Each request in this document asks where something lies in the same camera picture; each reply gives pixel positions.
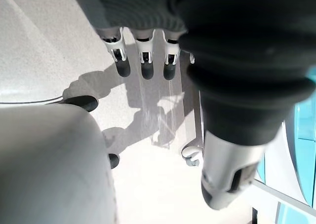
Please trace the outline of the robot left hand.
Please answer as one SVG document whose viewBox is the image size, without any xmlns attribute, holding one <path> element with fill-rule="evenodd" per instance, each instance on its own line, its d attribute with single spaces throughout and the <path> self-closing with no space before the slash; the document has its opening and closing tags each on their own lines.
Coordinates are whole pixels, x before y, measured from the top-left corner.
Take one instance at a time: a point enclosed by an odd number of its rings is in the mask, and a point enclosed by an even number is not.
<svg viewBox="0 0 316 224">
<path fill-rule="evenodd" d="M 174 32 L 193 54 L 187 73 L 204 120 L 201 189 L 227 207 L 252 183 L 268 144 L 315 83 L 316 0 L 77 0 L 102 36 L 108 28 Z"/>
</svg>

